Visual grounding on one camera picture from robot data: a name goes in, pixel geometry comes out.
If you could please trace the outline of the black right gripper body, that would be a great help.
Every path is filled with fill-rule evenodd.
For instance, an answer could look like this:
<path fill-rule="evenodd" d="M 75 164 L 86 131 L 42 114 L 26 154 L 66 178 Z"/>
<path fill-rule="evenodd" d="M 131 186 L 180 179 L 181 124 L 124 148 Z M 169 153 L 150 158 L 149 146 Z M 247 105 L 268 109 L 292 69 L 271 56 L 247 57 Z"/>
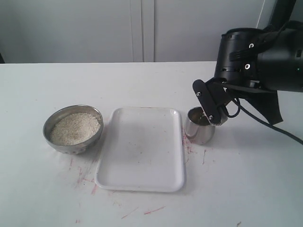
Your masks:
<path fill-rule="evenodd" d="M 277 92 L 282 32 L 236 28 L 222 35 L 212 80 L 223 86 L 228 103 L 248 93 Z"/>

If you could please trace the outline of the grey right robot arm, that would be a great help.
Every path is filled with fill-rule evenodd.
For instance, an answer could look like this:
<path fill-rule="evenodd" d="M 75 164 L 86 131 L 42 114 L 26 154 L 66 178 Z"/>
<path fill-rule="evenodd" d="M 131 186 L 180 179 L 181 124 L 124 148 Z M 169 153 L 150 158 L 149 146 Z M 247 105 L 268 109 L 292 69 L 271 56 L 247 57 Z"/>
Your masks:
<path fill-rule="evenodd" d="M 283 119 L 278 91 L 303 90 L 303 24 L 234 28 L 221 37 L 214 76 L 192 85 L 207 120 L 222 125 L 230 101 L 247 100 L 270 125 Z"/>

